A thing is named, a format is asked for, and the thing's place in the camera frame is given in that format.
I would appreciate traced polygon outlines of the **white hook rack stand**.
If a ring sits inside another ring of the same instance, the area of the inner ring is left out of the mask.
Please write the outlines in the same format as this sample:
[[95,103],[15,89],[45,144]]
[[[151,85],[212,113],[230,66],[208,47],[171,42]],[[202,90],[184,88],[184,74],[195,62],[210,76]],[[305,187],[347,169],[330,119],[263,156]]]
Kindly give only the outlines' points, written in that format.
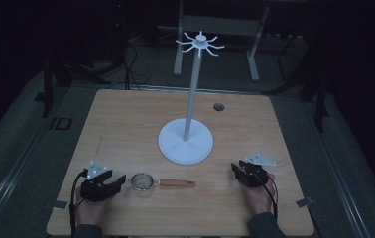
[[206,125],[193,118],[197,85],[202,55],[208,52],[217,57],[212,49],[224,49],[215,46],[216,37],[209,39],[202,31],[193,38],[185,33],[188,42],[177,40],[179,46],[187,46],[183,53],[194,51],[190,87],[185,118],[168,122],[160,131],[158,146],[161,153],[171,162],[179,165],[194,165],[205,160],[213,149],[213,136]]

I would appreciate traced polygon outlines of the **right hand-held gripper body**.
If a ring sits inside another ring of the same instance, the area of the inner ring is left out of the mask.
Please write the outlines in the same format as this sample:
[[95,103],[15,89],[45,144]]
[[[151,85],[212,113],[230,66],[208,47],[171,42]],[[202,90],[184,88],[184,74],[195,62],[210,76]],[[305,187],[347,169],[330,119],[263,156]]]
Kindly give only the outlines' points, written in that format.
[[247,187],[259,187],[268,182],[268,173],[264,167],[274,167],[276,162],[270,160],[260,154],[256,154],[253,157],[245,158],[243,160],[249,163],[247,167],[238,167],[241,173],[236,179]]

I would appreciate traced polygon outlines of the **metal strip behind table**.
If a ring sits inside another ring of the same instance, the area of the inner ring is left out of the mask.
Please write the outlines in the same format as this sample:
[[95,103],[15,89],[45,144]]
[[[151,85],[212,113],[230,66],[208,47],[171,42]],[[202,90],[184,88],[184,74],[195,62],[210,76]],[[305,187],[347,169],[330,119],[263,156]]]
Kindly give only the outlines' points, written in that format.
[[[131,86],[130,90],[145,90],[145,91],[164,91],[164,92],[190,92],[189,88],[171,87],[171,86],[157,86],[157,85],[138,85]],[[197,93],[207,94],[239,94],[239,95],[263,95],[261,92],[235,91],[235,90],[220,90],[220,89],[197,89]]]

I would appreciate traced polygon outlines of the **person's right hand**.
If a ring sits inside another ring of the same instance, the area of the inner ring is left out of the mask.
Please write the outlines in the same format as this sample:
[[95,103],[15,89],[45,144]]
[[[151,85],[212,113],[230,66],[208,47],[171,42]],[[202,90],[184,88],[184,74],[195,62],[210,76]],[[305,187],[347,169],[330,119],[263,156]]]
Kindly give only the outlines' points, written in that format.
[[273,205],[273,198],[275,196],[275,188],[273,185],[272,174],[268,174],[268,182],[260,187],[243,187],[248,204],[254,215],[270,212]]

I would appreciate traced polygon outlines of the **metal floor rail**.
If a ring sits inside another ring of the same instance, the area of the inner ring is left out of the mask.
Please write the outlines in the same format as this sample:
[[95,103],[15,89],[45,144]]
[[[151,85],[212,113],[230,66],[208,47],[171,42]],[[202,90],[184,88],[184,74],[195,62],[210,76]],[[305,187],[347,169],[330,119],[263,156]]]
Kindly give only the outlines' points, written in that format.
[[36,127],[0,182],[0,238],[49,238],[46,231],[55,187],[42,169],[49,120]]
[[324,138],[324,135],[318,130],[318,128],[313,128],[312,131],[315,134],[317,141],[321,145],[322,152],[328,164],[330,176],[332,177],[339,199],[342,203],[355,237],[372,238],[356,204],[356,201],[339,169],[336,159],[326,139]]

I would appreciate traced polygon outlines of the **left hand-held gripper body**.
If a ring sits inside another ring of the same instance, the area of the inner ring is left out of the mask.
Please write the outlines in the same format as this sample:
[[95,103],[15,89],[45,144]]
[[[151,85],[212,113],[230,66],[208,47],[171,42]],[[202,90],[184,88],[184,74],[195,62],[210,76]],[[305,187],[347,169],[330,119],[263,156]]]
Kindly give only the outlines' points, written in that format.
[[99,176],[106,171],[111,170],[100,163],[89,163],[86,180],[81,185],[80,195],[82,198],[97,202],[114,195],[110,193],[109,183],[100,180]]

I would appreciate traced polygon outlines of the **mesh strainer with wooden handle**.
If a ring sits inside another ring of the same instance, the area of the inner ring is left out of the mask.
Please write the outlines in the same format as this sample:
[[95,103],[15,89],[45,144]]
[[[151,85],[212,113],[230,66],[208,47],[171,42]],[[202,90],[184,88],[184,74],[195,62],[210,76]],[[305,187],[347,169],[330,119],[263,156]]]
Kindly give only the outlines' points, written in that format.
[[190,180],[181,179],[165,179],[158,178],[154,179],[148,173],[137,173],[130,179],[133,188],[139,191],[147,191],[154,185],[157,186],[170,186],[170,187],[195,187],[196,182]]

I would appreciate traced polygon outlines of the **black metal stand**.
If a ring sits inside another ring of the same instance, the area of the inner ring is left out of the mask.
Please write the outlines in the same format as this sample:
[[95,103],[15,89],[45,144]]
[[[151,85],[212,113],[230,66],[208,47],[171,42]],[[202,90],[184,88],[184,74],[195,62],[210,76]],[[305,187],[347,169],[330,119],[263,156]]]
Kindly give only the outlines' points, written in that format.
[[57,79],[60,86],[69,87],[71,79],[66,78],[69,70],[81,74],[88,81],[109,84],[109,81],[101,79],[65,55],[48,53],[43,62],[43,90],[35,98],[36,101],[44,103],[43,118],[46,118],[53,108],[53,77]]
[[319,33],[316,33],[311,38],[307,38],[307,44],[308,49],[300,64],[289,75],[287,81],[274,89],[263,91],[263,94],[278,95],[301,84],[303,86],[299,93],[301,102],[310,102],[313,97],[316,96],[314,122],[318,130],[323,133],[323,117],[328,115],[325,110],[324,101],[327,88],[329,60],[323,52]]

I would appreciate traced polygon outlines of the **person's left hand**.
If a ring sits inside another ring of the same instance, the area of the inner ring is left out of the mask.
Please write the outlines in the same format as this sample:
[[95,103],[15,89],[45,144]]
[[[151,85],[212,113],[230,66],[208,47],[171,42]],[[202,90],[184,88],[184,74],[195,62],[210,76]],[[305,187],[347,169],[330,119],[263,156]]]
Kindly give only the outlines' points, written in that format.
[[100,226],[108,204],[113,200],[113,196],[102,201],[92,202],[85,200],[80,195],[81,187],[75,190],[76,208],[74,216],[77,225],[96,225]]

